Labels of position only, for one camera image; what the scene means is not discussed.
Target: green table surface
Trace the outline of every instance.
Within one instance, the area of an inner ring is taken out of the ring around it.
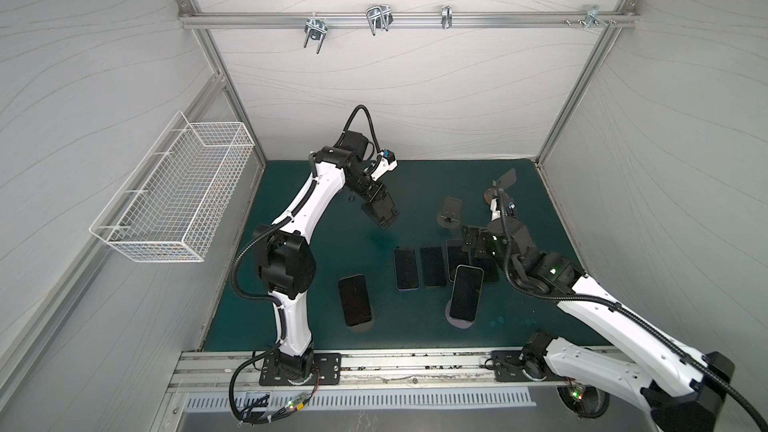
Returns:
[[[455,348],[524,345],[543,328],[580,345],[608,344],[597,332],[560,311],[555,305],[523,296],[506,283],[484,284],[477,319],[461,330],[446,321],[445,309],[452,283],[446,287],[399,291],[395,285],[394,247],[444,244],[460,238],[460,228],[447,230],[436,217],[447,196],[462,200],[462,224],[485,226],[490,211],[484,191],[510,168],[516,183],[507,189],[543,251],[556,251],[578,263],[552,203],[529,160],[401,161],[382,178],[399,210],[398,219],[380,230],[361,210],[362,200],[350,202],[346,189],[329,204],[318,223],[310,247],[317,272],[307,295],[307,313],[315,349]],[[282,213],[309,175],[305,161],[268,162],[256,193],[241,245],[256,226],[269,224]],[[338,281],[364,274],[374,324],[357,333],[344,323]],[[264,293],[252,254],[240,268],[240,285]],[[253,350],[274,342],[272,305],[235,296],[227,285],[208,332],[204,350]]]

